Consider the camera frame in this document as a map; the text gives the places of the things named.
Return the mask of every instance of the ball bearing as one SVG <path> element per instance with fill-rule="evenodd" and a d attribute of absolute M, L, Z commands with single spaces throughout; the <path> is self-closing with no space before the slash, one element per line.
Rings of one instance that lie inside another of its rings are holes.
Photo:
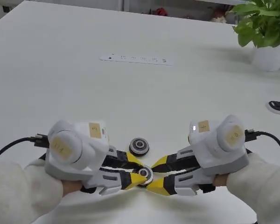
<path fill-rule="evenodd" d="M 138 187 L 140 188 L 146 188 L 147 185 L 149 185 L 154 180 L 154 173 L 149 166 L 144 165 L 142 168 L 134 169 L 132 172 L 136 174 L 140 174 L 141 176 L 147 178 L 147 181 L 138 185 Z"/>
<path fill-rule="evenodd" d="M 148 141 L 143 138 L 135 138 L 131 141 L 129 150 L 134 156 L 144 156 L 149 151 Z"/>

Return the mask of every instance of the human hand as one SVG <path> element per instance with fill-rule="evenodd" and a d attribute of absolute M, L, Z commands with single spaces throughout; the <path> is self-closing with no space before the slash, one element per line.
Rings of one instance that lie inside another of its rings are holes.
<path fill-rule="evenodd" d="M 228 174 L 224 174 L 224 175 L 217 175 L 214 179 L 213 184 L 216 187 L 222 187 L 222 186 L 226 186 L 227 184 L 227 178 L 228 178 Z"/>
<path fill-rule="evenodd" d="M 82 188 L 81 181 L 61 181 L 63 185 L 63 197 L 69 193 L 79 191 Z"/>

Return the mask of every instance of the white table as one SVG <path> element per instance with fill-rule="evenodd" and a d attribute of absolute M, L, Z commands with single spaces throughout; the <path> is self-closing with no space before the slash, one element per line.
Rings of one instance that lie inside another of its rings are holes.
<path fill-rule="evenodd" d="M 152 165 L 188 145 L 191 119 L 238 115 L 246 128 L 280 138 L 280 115 L 265 108 L 280 100 L 280 72 L 248 63 L 231 26 L 99 9 L 23 2 L 0 20 L 0 148 L 46 134 L 59 119 L 104 119 L 110 143 L 126 150 L 143 137 Z M 108 53 L 161 56 L 175 66 L 100 61 Z M 280 164 L 266 137 L 247 144 Z M 44 153 L 31 143 L 0 161 L 22 166 Z M 254 212 L 226 188 L 195 197 L 163 197 L 141 189 L 111 196 L 75 193 L 38 224 L 238 224 Z"/>

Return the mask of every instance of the potted plant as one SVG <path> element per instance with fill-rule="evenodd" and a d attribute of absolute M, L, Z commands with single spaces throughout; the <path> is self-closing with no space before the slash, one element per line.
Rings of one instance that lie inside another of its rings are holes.
<path fill-rule="evenodd" d="M 253 42 L 251 61 L 262 70 L 280 69 L 280 0 L 251 0 L 232 10 L 243 19 L 234 26 L 240 46 Z"/>

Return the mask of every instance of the robotic hand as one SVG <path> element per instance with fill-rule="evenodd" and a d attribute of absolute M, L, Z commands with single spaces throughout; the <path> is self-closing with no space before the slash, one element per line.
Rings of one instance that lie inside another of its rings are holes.
<path fill-rule="evenodd" d="M 233 115 L 221 123 L 191 122 L 188 139 L 190 146 L 162 157 L 151 167 L 157 173 L 184 171 L 152 182 L 147 190 L 166 196 L 193 196 L 199 188 L 208 193 L 216 189 L 212 184 L 216 175 L 236 172 L 248 165 L 245 132 Z"/>
<path fill-rule="evenodd" d="M 42 159 L 49 175 L 59 180 L 82 181 L 83 192 L 93 193 L 102 187 L 100 194 L 107 195 L 146 181 L 137 173 L 117 169 L 140 169 L 143 164 L 132 154 L 109 146 L 102 121 L 70 124 L 60 120 L 48 136 L 39 136 L 35 146 L 47 148 Z"/>

